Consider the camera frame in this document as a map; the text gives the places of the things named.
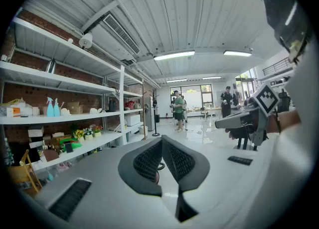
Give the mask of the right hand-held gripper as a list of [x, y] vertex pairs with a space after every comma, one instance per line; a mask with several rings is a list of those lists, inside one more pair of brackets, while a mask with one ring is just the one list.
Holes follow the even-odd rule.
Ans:
[[236, 113], [215, 121], [218, 129], [249, 127], [249, 139], [260, 146], [267, 138], [269, 116], [276, 110], [279, 97], [269, 84], [263, 83], [244, 103], [244, 112]]

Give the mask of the person's right forearm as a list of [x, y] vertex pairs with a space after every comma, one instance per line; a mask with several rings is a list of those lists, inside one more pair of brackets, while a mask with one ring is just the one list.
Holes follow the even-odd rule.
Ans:
[[[286, 128], [289, 128], [295, 124], [301, 123], [301, 119], [299, 117], [299, 114], [296, 110], [289, 111], [289, 112], [281, 112], [279, 114], [279, 119], [281, 123], [281, 129], [282, 131], [285, 130]], [[267, 124], [267, 133], [277, 133], [276, 132], [276, 126], [274, 122], [274, 114], [271, 114], [268, 117], [268, 124]]]

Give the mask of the person's right hand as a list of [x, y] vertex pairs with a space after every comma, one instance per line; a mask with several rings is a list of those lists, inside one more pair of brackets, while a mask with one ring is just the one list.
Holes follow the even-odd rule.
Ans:
[[225, 132], [228, 134], [229, 138], [231, 139], [248, 139], [249, 133], [246, 128], [240, 127], [240, 128], [233, 128], [233, 129], [225, 129]]

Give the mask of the black stool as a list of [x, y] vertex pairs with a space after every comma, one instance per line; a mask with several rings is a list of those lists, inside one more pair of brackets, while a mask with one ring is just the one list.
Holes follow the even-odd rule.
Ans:
[[247, 138], [239, 138], [237, 144], [234, 146], [234, 149], [257, 151], [257, 147], [254, 146], [254, 144], [252, 144]]

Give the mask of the black wrist band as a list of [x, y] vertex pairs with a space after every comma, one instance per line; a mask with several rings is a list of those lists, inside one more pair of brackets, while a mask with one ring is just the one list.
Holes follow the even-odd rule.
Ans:
[[277, 133], [281, 133], [282, 129], [281, 129], [281, 123], [280, 123], [280, 119], [279, 119], [279, 114], [277, 112], [275, 112], [274, 114], [274, 122], [275, 122], [275, 126], [276, 126], [276, 132]]

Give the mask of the large black-framed window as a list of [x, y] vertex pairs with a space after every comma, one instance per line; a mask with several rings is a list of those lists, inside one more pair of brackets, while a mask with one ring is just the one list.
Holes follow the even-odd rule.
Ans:
[[211, 84], [171, 87], [171, 100], [175, 98], [173, 95], [175, 90], [178, 90], [179, 94], [184, 96], [187, 112], [200, 112], [201, 108], [212, 109], [214, 106]]

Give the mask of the black coat stand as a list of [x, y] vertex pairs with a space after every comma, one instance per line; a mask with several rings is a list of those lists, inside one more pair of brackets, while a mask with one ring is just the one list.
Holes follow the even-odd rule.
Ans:
[[[156, 92], [156, 90], [153, 89], [153, 90], [152, 90], [152, 95], [153, 95], [152, 107], [153, 107], [154, 115], [156, 115], [156, 108], [157, 108], [157, 100], [156, 100], [155, 92]], [[152, 136], [154, 136], [154, 137], [159, 137], [160, 134], [157, 132], [157, 122], [156, 122], [156, 118], [154, 118], [154, 123], [155, 123], [155, 132], [152, 134]]]

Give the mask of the red flower pot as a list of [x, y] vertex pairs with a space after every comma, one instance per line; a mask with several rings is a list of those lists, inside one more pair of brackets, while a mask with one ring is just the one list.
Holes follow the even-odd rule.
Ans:
[[103, 127], [101, 125], [93, 124], [93, 125], [91, 125], [91, 129], [93, 130], [94, 137], [101, 137], [102, 136], [101, 131], [103, 130]]

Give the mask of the grey refrigerator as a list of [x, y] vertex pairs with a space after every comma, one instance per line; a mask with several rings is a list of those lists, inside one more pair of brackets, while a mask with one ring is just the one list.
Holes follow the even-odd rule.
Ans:
[[153, 131], [155, 129], [155, 116], [152, 96], [145, 98], [145, 120], [148, 131]]

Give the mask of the green and red packet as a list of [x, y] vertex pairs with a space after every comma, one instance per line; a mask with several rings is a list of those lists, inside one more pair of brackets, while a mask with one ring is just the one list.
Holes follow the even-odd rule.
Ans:
[[64, 139], [64, 140], [60, 141], [60, 146], [63, 148], [64, 152], [65, 152], [64, 143], [66, 143], [66, 142], [71, 142], [72, 143], [73, 150], [82, 146], [81, 143], [77, 142], [77, 139], [73, 139], [73, 138]]

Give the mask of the metal railing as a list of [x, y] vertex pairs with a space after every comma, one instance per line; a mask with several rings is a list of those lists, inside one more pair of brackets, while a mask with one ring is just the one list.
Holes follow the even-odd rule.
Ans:
[[285, 72], [292, 70], [292, 64], [289, 62], [288, 57], [274, 63], [262, 70], [263, 76], [277, 74], [279, 72]]

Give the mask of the person's white shirt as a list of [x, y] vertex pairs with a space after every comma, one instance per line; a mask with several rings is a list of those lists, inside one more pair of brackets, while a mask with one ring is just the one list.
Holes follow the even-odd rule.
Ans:
[[319, 229], [319, 39], [287, 84], [301, 123], [277, 138], [244, 229]]

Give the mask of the steel kettle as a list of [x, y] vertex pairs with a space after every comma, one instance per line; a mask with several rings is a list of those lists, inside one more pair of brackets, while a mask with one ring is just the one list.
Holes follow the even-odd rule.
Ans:
[[55, 69], [56, 69], [56, 61], [55, 59], [51, 59], [48, 64], [47, 64], [47, 67], [46, 67], [46, 72], [47, 73], [50, 73], [50, 74], [54, 74], [55, 72]]

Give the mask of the white air conditioner vent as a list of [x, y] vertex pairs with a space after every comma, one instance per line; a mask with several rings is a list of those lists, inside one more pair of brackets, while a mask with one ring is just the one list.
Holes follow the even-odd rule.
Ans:
[[131, 36], [124, 30], [121, 24], [113, 17], [111, 13], [107, 14], [103, 22], [117, 34], [117, 36], [136, 54], [140, 53], [140, 49]]

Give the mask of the white spotlight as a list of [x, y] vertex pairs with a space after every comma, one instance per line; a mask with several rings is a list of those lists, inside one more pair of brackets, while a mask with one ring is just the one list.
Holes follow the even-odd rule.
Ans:
[[79, 45], [82, 49], [88, 49], [92, 46], [93, 36], [91, 33], [86, 33], [79, 40]]

